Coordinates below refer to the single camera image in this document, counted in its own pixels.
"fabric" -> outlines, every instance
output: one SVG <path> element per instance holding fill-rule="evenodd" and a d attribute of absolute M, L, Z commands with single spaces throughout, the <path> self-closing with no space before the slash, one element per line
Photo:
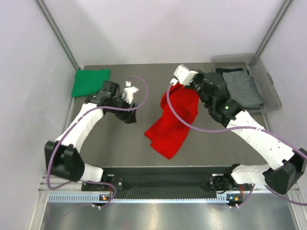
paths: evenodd
<path fill-rule="evenodd" d="M 230 72 L 237 72 L 237 71 L 243 71 L 242 68 L 237 68 L 237 69 L 224 69 L 224 68 L 217 68 L 215 69 L 215 72 L 223 75 L 223 73 L 230 73 Z"/>
<path fill-rule="evenodd" d="M 254 78 L 245 71 L 223 73 L 223 78 L 230 97 L 245 108 L 259 108 L 264 104 Z"/>
<path fill-rule="evenodd" d="M 104 81 L 110 80 L 110 70 L 77 70 L 71 96 L 84 97 L 97 93 Z"/>
<path fill-rule="evenodd" d="M 186 89 L 180 84 L 176 84 L 170 89 L 170 101 L 174 110 L 189 124 L 195 120 L 198 114 L 198 99 L 196 91 Z M 161 99 L 160 106 L 163 109 L 163 115 L 145 132 L 145 136 L 152 141 L 150 146 L 153 149 L 171 159 L 186 139 L 189 127 L 173 115 L 166 101 L 166 93 Z"/>

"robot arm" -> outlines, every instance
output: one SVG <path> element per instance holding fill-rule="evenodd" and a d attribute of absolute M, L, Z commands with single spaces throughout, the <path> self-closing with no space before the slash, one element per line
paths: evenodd
<path fill-rule="evenodd" d="M 292 148 L 275 137 L 261 131 L 259 125 L 237 101 L 226 93 L 226 82 L 218 73 L 203 73 L 189 70 L 180 65 L 174 72 L 171 83 L 179 82 L 198 93 L 210 116 L 226 128 L 255 127 L 255 129 L 237 129 L 232 132 L 239 135 L 266 161 L 267 165 L 233 165 L 225 172 L 223 180 L 229 188 L 238 184 L 267 185 L 275 192 L 286 194 L 301 177 L 307 161 L 295 153 Z"/>
<path fill-rule="evenodd" d="M 119 85 L 105 81 L 102 89 L 96 94 L 90 95 L 86 98 L 82 105 L 81 111 L 76 116 L 74 121 L 68 129 L 59 136 L 56 141 L 49 141 L 45 145 L 46 167 L 48 167 L 52 152 L 56 144 L 63 138 L 59 149 L 56 152 L 54 161 L 52 163 L 51 174 L 59 176 L 70 181 L 101 181 L 103 169 L 89 164 L 85 164 L 79 155 L 81 146 L 88 134 L 91 132 L 95 124 L 107 112 L 114 113 L 115 116 L 127 124 L 136 123 L 135 110 L 133 111 L 118 111 L 113 109 L 95 109 L 98 106 L 109 106 L 115 108 L 134 108 L 137 106 L 133 103 L 133 95 L 139 89 L 131 86 L 131 82 L 126 82 L 126 87 L 122 95 L 116 96 Z M 76 127 L 70 132 L 71 127 L 77 123 Z"/>

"green cloth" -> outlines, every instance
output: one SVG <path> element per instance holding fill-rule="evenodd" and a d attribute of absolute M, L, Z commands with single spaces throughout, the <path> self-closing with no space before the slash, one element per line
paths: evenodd
<path fill-rule="evenodd" d="M 110 80 L 110 70 L 77 70 L 71 96 L 84 97 L 97 93 L 104 81 Z"/>

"red towel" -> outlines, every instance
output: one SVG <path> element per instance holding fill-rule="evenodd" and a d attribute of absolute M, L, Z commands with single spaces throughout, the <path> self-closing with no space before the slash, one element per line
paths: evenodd
<path fill-rule="evenodd" d="M 198 98 L 194 90 L 186 89 L 180 84 L 176 84 L 170 89 L 170 101 L 174 110 L 189 124 L 197 116 Z M 171 159 L 186 139 L 189 127 L 173 115 L 166 101 L 166 93 L 161 99 L 160 106 L 163 109 L 163 115 L 145 132 L 145 136 L 152 141 L 150 146 L 153 149 Z"/>

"clear plastic container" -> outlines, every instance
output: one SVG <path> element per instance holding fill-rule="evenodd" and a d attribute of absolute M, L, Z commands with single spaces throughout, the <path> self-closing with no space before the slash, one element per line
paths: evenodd
<path fill-rule="evenodd" d="M 249 74 L 254 78 L 256 87 L 263 100 L 265 101 L 262 112 L 268 113 L 273 110 L 278 110 L 282 107 L 282 102 L 275 90 L 274 82 L 271 76 L 267 73 L 260 58 L 254 65 L 253 69 L 249 69 L 249 63 L 252 61 L 254 54 L 237 54 L 237 55 L 222 55 L 211 58 L 213 70 L 216 68 L 236 69 L 242 68 L 248 70 Z"/>

